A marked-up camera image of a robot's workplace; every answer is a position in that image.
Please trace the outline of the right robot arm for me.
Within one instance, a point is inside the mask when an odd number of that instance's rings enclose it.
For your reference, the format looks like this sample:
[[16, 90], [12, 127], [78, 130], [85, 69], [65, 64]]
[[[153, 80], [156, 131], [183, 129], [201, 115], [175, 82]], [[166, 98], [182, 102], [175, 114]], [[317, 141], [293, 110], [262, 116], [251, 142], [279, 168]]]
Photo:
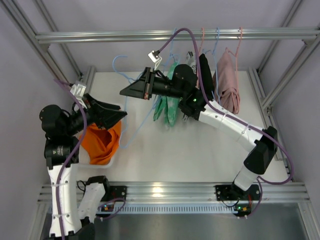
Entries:
[[278, 131], [252, 126], [230, 113], [215, 100], [209, 100], [206, 92], [196, 88], [197, 76], [186, 64], [174, 68], [172, 78], [160, 70], [146, 67], [138, 80], [123, 88], [122, 96], [149, 100], [152, 95], [176, 98], [184, 115], [219, 129], [239, 143], [248, 155], [231, 183], [230, 192], [240, 195], [250, 189], [256, 179], [264, 175], [277, 152]]

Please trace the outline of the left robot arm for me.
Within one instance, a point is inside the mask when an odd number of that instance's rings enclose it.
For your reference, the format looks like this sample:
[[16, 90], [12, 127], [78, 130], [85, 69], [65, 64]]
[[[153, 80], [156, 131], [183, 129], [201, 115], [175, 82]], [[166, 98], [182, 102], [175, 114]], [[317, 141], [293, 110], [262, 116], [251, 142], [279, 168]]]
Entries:
[[93, 176], [85, 183], [81, 202], [77, 201], [76, 176], [81, 141], [76, 134], [84, 132], [91, 124], [108, 130], [127, 112], [118, 105], [98, 101], [88, 93], [82, 99], [84, 106], [72, 114], [55, 104], [47, 105], [39, 113], [46, 137], [44, 158], [52, 191], [50, 240], [95, 239], [96, 212], [110, 192], [106, 176]]

